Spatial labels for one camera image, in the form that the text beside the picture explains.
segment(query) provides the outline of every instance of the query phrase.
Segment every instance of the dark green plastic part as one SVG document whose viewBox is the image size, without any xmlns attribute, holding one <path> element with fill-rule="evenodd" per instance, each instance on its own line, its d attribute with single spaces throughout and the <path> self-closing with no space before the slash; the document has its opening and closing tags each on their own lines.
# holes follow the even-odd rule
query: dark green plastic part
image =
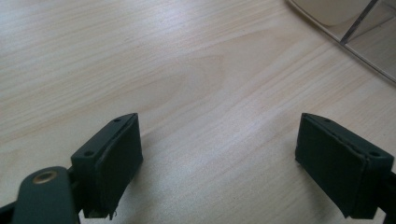
<svg viewBox="0 0 396 224">
<path fill-rule="evenodd" d="M 345 217 L 374 217 L 377 189 L 391 174 L 388 152 L 332 120 L 303 114 L 295 154 Z"/>
<path fill-rule="evenodd" d="M 122 193 L 143 161 L 137 114 L 112 120 L 72 158 L 85 217 L 114 214 Z"/>
<path fill-rule="evenodd" d="M 52 178 L 45 181 L 48 175 Z M 21 183 L 12 223 L 79 223 L 67 170 L 50 167 L 27 176 Z"/>
</svg>

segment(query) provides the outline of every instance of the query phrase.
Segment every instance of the wood grain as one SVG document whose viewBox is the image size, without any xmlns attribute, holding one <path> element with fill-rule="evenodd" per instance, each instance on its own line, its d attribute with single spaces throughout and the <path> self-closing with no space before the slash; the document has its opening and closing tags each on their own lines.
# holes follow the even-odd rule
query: wood grain
<svg viewBox="0 0 396 224">
<path fill-rule="evenodd" d="M 284 1 L 2 1 L 0 202 L 137 112 L 145 161 L 111 223 L 373 223 L 295 142 L 309 112 L 396 155 L 395 93 Z"/>
</svg>

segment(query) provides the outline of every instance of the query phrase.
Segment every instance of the metal ring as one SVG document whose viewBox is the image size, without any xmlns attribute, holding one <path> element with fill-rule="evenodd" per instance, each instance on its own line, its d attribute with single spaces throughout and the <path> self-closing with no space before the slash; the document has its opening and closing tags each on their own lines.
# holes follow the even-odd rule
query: metal ring
<svg viewBox="0 0 396 224">
<path fill-rule="evenodd" d="M 35 178 L 33 179 L 33 183 L 34 184 L 44 184 L 44 183 L 50 182 L 57 175 L 58 175 L 58 173 L 56 171 L 46 171 L 39 175 L 36 175 Z"/>
</svg>

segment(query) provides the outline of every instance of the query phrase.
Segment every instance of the wooden table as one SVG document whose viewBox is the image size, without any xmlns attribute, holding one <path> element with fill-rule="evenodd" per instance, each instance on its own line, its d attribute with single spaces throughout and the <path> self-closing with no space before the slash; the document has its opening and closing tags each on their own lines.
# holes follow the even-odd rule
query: wooden table
<svg viewBox="0 0 396 224">
<path fill-rule="evenodd" d="M 395 94 L 282 0 L 2 1 L 0 202 L 137 112 L 141 170 L 113 221 L 82 223 L 373 223 L 294 149 L 309 112 L 396 155 Z"/>
</svg>

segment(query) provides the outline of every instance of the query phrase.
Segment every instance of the transparent plastic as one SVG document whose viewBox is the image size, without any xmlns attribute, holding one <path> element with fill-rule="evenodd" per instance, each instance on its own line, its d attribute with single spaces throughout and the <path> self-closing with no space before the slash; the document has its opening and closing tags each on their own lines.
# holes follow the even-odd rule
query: transparent plastic
<svg viewBox="0 0 396 224">
<path fill-rule="evenodd" d="M 289 0 L 343 47 L 396 82 L 396 0 Z"/>
</svg>

